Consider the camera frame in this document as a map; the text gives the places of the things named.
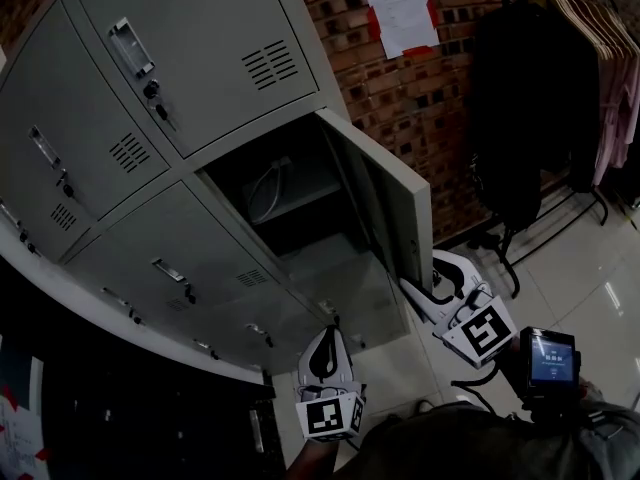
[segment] brick wall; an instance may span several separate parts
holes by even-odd
[[[342,89],[351,119],[432,187],[434,240],[488,217],[469,171],[469,72],[477,20],[500,0],[433,0],[441,46],[386,60],[369,37],[366,0],[305,0]],[[638,0],[617,0],[640,32]],[[42,0],[0,0],[0,45],[9,50]]]

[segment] person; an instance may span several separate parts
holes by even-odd
[[[514,340],[498,364],[512,387],[518,349]],[[531,423],[468,402],[441,405],[372,429],[335,473],[339,442],[308,441],[285,480],[640,479],[640,414],[606,403],[593,384],[580,381],[571,418],[528,407]]]

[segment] pink garment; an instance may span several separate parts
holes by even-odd
[[[622,167],[640,109],[640,59],[605,61],[600,66],[602,132],[593,184],[599,185],[609,165]]]

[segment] black jacket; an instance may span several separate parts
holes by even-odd
[[[571,163],[589,191],[600,137],[598,57],[549,4],[518,1],[482,18],[473,65],[472,131],[480,198],[521,230],[540,209],[540,170]]]

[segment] person's arm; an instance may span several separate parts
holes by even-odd
[[[307,441],[285,474],[285,480],[323,480],[333,474],[339,442]]]

